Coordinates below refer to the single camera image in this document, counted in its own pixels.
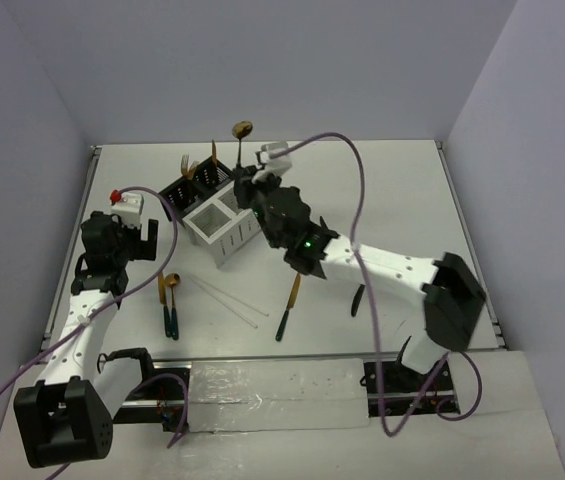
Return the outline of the gold fork green handle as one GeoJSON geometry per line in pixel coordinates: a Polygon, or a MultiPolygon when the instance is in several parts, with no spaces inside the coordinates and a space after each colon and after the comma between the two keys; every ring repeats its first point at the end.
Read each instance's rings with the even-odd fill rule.
{"type": "Polygon", "coordinates": [[[183,177],[187,179],[192,179],[195,172],[195,168],[189,166],[189,160],[190,160],[189,155],[183,154],[181,157],[180,168],[183,177]]]}
{"type": "Polygon", "coordinates": [[[193,180],[194,180],[198,166],[199,166],[199,162],[198,162],[198,161],[194,161],[194,162],[189,166],[189,169],[188,169],[188,178],[189,178],[190,181],[193,181],[193,180]]]}

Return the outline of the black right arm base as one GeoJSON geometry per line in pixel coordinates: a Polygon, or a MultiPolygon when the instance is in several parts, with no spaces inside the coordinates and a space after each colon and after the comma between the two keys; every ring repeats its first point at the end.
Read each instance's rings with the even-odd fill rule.
{"type": "MultiPolygon", "coordinates": [[[[387,417],[403,416],[428,378],[427,375],[407,369],[400,363],[410,339],[411,337],[407,338],[394,358],[386,357],[382,361],[385,415],[387,417]]],[[[377,418],[379,416],[379,389],[377,388],[375,361],[370,356],[363,357],[362,361],[363,374],[359,379],[359,384],[366,390],[368,416],[377,418]]],[[[414,415],[436,413],[451,416],[460,414],[448,364],[444,365],[436,379],[427,388],[425,396],[413,412],[414,415]]]]}

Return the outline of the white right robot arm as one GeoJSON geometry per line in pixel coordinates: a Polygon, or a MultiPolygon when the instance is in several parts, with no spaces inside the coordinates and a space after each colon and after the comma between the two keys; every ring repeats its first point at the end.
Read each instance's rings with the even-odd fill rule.
{"type": "Polygon", "coordinates": [[[269,246],[283,250],[293,270],[388,292],[420,309],[422,327],[406,342],[396,368],[403,388],[421,389],[439,359],[468,349],[486,293],[463,258],[445,253],[435,260],[356,246],[324,221],[313,222],[299,189],[282,186],[279,176],[262,175],[254,166],[233,173],[239,207],[254,213],[269,246]]]}

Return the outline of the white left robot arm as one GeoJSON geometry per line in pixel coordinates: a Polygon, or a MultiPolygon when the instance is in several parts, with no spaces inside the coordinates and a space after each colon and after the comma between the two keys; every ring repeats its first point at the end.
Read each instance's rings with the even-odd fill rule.
{"type": "Polygon", "coordinates": [[[113,417],[128,392],[150,396],[158,375],[148,352],[114,355],[130,364],[121,379],[99,371],[105,334],[121,307],[129,282],[126,267],[157,256],[159,223],[141,233],[137,214],[94,211],[81,226],[84,248],[70,286],[69,312],[58,346],[34,385],[16,392],[13,409],[28,464],[44,468],[105,458],[113,437],[113,417]]]}

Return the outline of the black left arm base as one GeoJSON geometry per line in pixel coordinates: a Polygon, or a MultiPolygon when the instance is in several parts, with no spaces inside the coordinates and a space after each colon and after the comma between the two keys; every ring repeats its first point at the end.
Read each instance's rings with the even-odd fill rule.
{"type": "Polygon", "coordinates": [[[95,389],[115,424],[158,424],[165,432],[186,432],[190,371],[159,367],[145,348],[101,353],[95,389]]]}

